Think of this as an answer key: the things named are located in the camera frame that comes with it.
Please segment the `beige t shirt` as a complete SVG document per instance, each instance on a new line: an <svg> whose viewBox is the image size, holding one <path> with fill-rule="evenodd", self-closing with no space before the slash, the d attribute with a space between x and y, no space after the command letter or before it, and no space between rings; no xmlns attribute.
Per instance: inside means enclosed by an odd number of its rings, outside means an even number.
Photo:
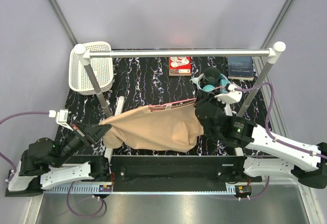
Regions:
<svg viewBox="0 0 327 224"><path fill-rule="evenodd" d="M195 115L194 104L175 105L151 111L148 105L138 107L99 123L111 125L103 136L108 148L126 144L134 150L176 151L193 149L204 128Z"/></svg>

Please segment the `pink wire hanger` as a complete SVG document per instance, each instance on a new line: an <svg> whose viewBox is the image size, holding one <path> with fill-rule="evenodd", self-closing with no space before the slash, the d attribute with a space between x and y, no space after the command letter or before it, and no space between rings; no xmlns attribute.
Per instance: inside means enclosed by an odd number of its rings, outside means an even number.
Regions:
<svg viewBox="0 0 327 224"><path fill-rule="evenodd" d="M196 99L197 95L194 98L187 98L184 100L179 100L175 102L169 102L161 105L149 105L148 107L150 108L151 111L154 111L155 109L159 108L172 108L175 105L186 105L186 104L195 104L196 105Z"/></svg>

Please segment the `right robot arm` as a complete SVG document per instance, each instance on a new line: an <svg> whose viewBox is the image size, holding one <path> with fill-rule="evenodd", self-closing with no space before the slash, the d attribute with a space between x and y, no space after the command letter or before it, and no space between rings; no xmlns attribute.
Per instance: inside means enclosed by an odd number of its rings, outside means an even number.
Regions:
<svg viewBox="0 0 327 224"><path fill-rule="evenodd" d="M299 183L326 188L326 143L318 145L298 142L270 132L251 120L226 115L226 104L211 94L198 94L195 115L204 128L204 136L229 147L262 151L271 155L263 163L246 158L244 164L232 168L233 178L244 181L264 173L285 174Z"/></svg>

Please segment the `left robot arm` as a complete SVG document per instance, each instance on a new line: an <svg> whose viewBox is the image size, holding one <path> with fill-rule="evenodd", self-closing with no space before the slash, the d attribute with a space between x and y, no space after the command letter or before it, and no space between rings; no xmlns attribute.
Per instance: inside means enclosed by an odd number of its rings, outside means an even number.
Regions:
<svg viewBox="0 0 327 224"><path fill-rule="evenodd" d="M32 197L56 186L75 181L105 181L110 176L108 159L104 156L78 156L84 148L96 145L109 132L111 125L68 125L63 142L40 138L29 144L16 172L11 174L6 197Z"/></svg>

